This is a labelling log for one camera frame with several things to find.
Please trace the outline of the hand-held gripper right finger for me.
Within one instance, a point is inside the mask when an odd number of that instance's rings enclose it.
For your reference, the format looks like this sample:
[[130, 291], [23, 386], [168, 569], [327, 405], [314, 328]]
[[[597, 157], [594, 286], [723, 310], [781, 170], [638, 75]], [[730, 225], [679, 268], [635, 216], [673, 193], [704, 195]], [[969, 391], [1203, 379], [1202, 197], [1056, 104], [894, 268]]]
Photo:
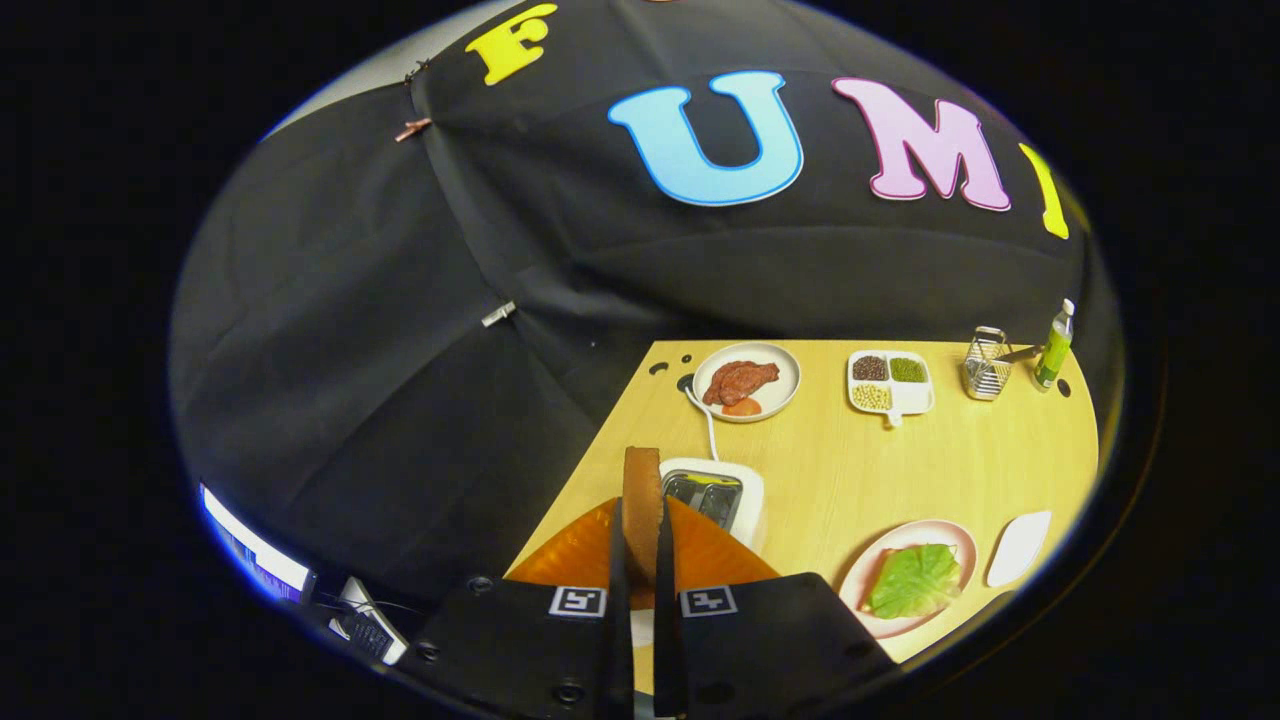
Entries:
[[654, 711], [677, 719], [842, 719], [870, 712], [897, 665], [820, 575], [677, 591], [660, 525]]

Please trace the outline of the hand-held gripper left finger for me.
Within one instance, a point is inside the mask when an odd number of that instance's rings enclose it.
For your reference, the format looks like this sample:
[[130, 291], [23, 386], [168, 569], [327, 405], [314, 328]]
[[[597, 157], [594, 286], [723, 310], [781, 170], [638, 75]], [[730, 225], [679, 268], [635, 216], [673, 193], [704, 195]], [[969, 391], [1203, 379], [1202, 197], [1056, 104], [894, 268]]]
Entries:
[[603, 585], [472, 577], [411, 637], [399, 675], [470, 719], [631, 719], [634, 655], [621, 511]]

